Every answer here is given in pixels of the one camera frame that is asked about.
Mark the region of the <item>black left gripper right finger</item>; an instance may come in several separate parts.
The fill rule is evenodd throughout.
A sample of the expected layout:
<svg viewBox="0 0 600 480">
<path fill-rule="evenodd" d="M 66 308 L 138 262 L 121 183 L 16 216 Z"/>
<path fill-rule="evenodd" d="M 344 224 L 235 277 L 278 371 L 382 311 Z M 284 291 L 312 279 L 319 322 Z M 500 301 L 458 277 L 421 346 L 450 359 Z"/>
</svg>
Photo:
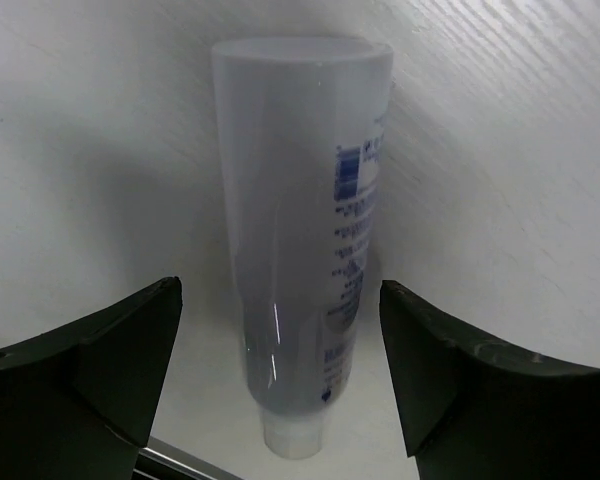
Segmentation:
<svg viewBox="0 0 600 480">
<path fill-rule="evenodd" d="M 395 281 L 380 323 L 423 479 L 600 479 L 600 369 L 491 335 Z"/>
</svg>

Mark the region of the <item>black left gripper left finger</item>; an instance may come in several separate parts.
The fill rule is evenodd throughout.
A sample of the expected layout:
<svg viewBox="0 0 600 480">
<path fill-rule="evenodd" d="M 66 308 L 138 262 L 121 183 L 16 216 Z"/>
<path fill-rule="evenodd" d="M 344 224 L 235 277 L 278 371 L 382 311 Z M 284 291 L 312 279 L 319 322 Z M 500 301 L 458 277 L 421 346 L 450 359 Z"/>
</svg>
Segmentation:
<svg viewBox="0 0 600 480">
<path fill-rule="evenodd" d="M 0 348 L 0 479 L 129 479 L 147 446 L 182 312 L 163 278 Z"/>
</svg>

